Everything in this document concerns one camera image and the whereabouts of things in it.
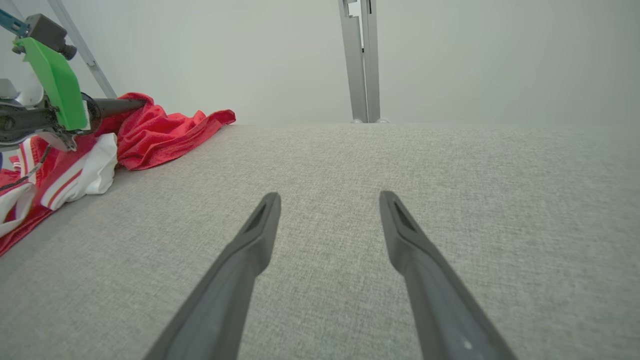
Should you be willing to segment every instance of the green bracket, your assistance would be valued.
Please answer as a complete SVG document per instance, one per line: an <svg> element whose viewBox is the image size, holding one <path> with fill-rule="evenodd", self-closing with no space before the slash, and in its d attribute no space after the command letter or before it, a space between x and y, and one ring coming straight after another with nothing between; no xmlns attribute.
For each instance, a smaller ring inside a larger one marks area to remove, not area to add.
<svg viewBox="0 0 640 360"><path fill-rule="evenodd" d="M59 109L58 123L66 130L85 128L80 86L65 57L33 38L20 38L13 43L24 47L24 61L33 68L51 104Z"/></svg>

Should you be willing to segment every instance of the red stripe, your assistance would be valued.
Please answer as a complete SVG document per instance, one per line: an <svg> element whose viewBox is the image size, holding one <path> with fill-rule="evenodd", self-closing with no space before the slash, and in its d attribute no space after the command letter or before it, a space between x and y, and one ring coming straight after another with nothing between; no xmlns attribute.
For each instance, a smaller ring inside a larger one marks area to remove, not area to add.
<svg viewBox="0 0 640 360"><path fill-rule="evenodd" d="M29 173L29 169L27 167L27 156L24 154L24 144L20 144L20 153L22 154L22 161L24 162L22 166L24 167L24 174L26 175Z"/></svg>
<svg viewBox="0 0 640 360"><path fill-rule="evenodd" d="M69 185L69 183L71 183L73 180L75 180L78 176L80 176L80 173L82 172L82 169L74 176L71 177L71 179L67 180L67 182L62 185L60 188L58 188L58 191L56 191L55 194L53 194L53 196L51 197L51 200L49 200L49 203L47 204L47 207L49 209L51 209L51 204L53 203L53 200L56 198L56 196L58 196L58 194L60 194L60 192L67 187L67 185Z"/></svg>

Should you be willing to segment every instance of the gray fabric surface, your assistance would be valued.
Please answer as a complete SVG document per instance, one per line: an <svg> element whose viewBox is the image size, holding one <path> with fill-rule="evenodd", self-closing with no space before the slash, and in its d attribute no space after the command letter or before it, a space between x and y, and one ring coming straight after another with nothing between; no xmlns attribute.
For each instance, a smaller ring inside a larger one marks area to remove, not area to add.
<svg viewBox="0 0 640 360"><path fill-rule="evenodd" d="M639 136L225 127L181 159L117 173L0 258L0 358L142 358L278 191L239 358L418 359L378 212L393 190L520 359L637 359Z"/></svg>

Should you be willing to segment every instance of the black cable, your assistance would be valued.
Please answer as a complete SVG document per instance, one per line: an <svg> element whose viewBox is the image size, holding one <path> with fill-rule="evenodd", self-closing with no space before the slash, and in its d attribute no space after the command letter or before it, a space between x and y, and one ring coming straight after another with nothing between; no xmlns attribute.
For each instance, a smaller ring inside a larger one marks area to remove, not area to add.
<svg viewBox="0 0 640 360"><path fill-rule="evenodd" d="M29 179L33 174L36 173L36 171L40 170L40 167L42 166L42 163L44 163L44 159L47 158L47 155L49 154L49 149L51 149L51 144L47 145L47 148L44 149L44 154L42 154L42 159L40 159L40 161L36 164L36 166L33 167L33 169L31 169L31 171L29 171L25 176L21 177L20 179L18 179L18 181L16 181L15 183L11 183L11 184L6 184L2 187L0 187L0 192L7 190L9 188L13 188L14 186L22 183L23 181L25 181L26 179Z"/></svg>

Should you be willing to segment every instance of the red cloth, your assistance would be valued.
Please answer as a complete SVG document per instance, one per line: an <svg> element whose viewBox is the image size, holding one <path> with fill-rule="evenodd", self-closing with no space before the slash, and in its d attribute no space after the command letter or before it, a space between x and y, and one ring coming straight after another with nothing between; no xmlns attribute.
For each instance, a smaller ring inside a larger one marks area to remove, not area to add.
<svg viewBox="0 0 640 360"><path fill-rule="evenodd" d="M44 164L35 174L38 190L32 208L16 229L0 238L0 256L53 213L40 204L44 191L91 150L96 137L116 133L119 164L129 170L144 170L185 155L205 142L223 125L236 121L236 115L231 110L218 111L209 116L198 111L194 117L186 117L179 113L167 115L162 107L154 104L152 98L143 94L128 93L121 99L143 99L147 103L138 110L104 119L95 134L76 137L76 152L61 152L53 148L49 151ZM32 139L34 140L29 149L32 151L33 163L37 163L42 158L46 143L37 136ZM29 157L24 146L20 151L23 160ZM30 170L25 163L20 164L20 167L23 174ZM19 173L3 169L0 171L0 186L19 178ZM14 188L16 186L0 192L0 197ZM5 221L12 220L12 216L15 216L12 213L13 211L7 215Z"/></svg>

